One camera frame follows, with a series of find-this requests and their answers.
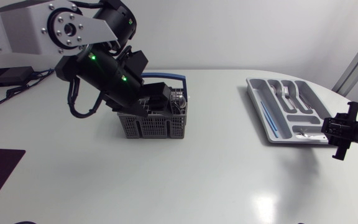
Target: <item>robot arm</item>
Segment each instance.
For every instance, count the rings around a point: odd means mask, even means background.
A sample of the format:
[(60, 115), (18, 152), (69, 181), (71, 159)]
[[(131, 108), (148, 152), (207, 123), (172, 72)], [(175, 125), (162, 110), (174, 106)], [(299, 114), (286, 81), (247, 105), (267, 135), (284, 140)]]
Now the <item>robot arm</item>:
[(344, 160), (351, 142), (358, 143), (358, 103), (349, 102), (347, 113), (338, 113), (335, 118), (325, 118), (321, 132), (328, 138), (328, 144), (337, 146), (335, 159)]
[[(99, 11), (89, 18), (82, 16), (81, 7)], [(95, 4), (23, 1), (0, 8), (0, 55), (62, 55), (55, 69), (60, 79), (70, 82), (68, 105), (77, 118), (95, 113), (103, 100), (113, 111), (147, 116), (137, 103), (142, 97), (150, 97), (150, 111), (169, 115), (169, 87), (164, 83), (144, 85), (141, 73), (148, 61), (141, 51), (125, 47), (136, 25), (134, 15), (120, 0)], [(86, 114), (74, 107), (78, 77), (100, 90)]]

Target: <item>cutlery tray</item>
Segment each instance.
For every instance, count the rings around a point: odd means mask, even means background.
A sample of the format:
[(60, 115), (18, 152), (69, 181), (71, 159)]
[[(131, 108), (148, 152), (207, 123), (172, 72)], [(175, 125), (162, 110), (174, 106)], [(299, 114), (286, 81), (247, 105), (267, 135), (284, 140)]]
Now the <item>cutlery tray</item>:
[[(247, 92), (270, 142), (328, 143), (327, 138), (321, 133), (321, 127), (324, 118), (332, 115), (306, 81), (248, 78), (247, 83)], [(276, 134), (265, 116), (262, 102), (277, 127)]]

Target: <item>basket handle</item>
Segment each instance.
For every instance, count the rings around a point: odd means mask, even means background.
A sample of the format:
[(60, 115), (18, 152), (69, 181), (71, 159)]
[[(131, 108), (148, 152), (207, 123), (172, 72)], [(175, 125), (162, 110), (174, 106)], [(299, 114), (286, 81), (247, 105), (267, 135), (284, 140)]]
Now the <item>basket handle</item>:
[(186, 76), (163, 72), (145, 72), (142, 73), (142, 78), (169, 78), (174, 80), (181, 80), (183, 84), (183, 94), (187, 102)]

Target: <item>black power adapter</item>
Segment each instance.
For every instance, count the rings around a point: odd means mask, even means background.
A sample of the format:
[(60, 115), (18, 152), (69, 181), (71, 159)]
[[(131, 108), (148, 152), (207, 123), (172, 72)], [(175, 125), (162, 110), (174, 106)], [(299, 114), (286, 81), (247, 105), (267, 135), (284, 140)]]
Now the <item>black power adapter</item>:
[(0, 86), (26, 85), (31, 80), (34, 70), (31, 66), (0, 68)]

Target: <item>white table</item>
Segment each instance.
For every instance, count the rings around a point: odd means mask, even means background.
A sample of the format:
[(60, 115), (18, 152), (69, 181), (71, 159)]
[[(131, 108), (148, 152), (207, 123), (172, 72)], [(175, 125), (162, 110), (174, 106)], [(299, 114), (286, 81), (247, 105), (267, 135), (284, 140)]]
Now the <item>white table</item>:
[[(0, 105), (0, 148), (27, 151), (0, 191), (0, 223), (358, 223), (358, 144), (338, 161), (333, 147), (267, 141), (246, 78), (293, 77), (159, 72), (187, 77), (182, 140), (126, 139), (105, 105), (74, 118), (55, 75)], [(333, 115), (347, 112), (311, 86)], [(79, 110), (97, 95), (82, 82)]]

